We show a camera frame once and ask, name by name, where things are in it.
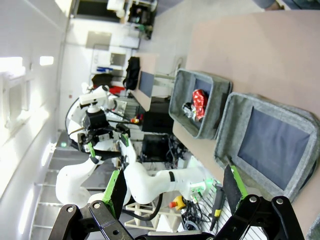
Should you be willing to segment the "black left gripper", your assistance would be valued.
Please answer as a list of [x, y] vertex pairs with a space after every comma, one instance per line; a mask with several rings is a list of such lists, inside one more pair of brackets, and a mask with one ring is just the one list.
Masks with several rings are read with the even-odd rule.
[[[114, 128], [107, 121], [105, 112], [99, 110], [96, 113], [86, 111], [86, 116], [83, 120], [84, 133], [78, 134], [78, 142], [86, 143], [84, 150], [91, 158], [96, 157], [95, 149], [92, 143], [103, 142], [113, 138]], [[117, 132], [120, 134], [122, 143], [128, 147], [131, 136], [130, 129], [124, 124], [116, 125]]]

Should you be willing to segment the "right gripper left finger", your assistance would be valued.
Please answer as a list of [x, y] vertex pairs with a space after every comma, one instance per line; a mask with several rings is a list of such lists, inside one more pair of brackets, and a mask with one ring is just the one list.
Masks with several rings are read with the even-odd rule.
[[102, 200], [94, 200], [82, 208], [66, 204], [60, 209], [49, 239], [86, 240], [90, 233], [100, 232], [105, 240], [132, 240], [120, 222], [126, 193], [124, 171], [115, 170]]

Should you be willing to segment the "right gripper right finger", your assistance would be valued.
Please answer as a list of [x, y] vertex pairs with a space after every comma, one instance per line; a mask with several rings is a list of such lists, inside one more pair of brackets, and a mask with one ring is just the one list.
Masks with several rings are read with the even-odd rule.
[[223, 189], [231, 217], [217, 233], [218, 240], [240, 240], [251, 227], [262, 229], [268, 240], [303, 240], [304, 235], [290, 200], [276, 196], [266, 200], [249, 194], [233, 165], [224, 170]]

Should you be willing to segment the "person's right hand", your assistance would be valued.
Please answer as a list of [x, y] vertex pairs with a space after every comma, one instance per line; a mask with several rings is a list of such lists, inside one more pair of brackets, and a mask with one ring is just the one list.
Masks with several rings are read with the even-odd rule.
[[281, 11], [284, 9], [285, 9], [285, 7], [283, 5], [281, 5], [277, 1], [275, 1], [274, 3], [272, 3], [270, 6], [268, 6], [264, 10], [265, 11]]

